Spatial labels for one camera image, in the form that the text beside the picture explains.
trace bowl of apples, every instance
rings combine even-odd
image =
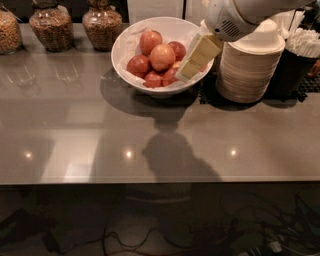
[[[199,82],[213,61],[188,81],[175,74],[192,39],[195,24],[173,17],[155,17],[125,29],[115,41],[111,61],[118,75],[135,89],[156,98],[168,98]]]

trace black cup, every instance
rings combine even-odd
[[[268,95],[275,98],[292,96],[317,59],[298,56],[284,50],[268,86]]]

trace white bowl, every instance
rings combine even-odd
[[[200,32],[195,24],[172,17],[156,17],[137,22],[124,30],[115,41],[111,51],[111,61],[118,75],[135,89],[156,98],[168,98],[181,93],[199,80],[201,80],[211,69],[213,61],[207,68],[195,75],[187,82],[177,81],[166,87],[147,88],[143,85],[144,80],[128,71],[126,65],[130,58],[140,53],[139,38],[146,29],[156,30],[161,33],[164,43],[179,41],[188,49],[193,37]]]

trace jar of grains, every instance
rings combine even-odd
[[[111,51],[122,32],[122,17],[113,10],[108,0],[88,0],[89,11],[82,23],[94,49]]]
[[[62,52],[73,47],[73,25],[67,11],[58,7],[56,0],[33,0],[34,14],[29,24],[50,52]]]
[[[22,46],[16,17],[0,2],[0,54],[14,53]]]

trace floor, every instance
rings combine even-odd
[[[319,240],[317,183],[0,187],[0,256],[310,255]]]

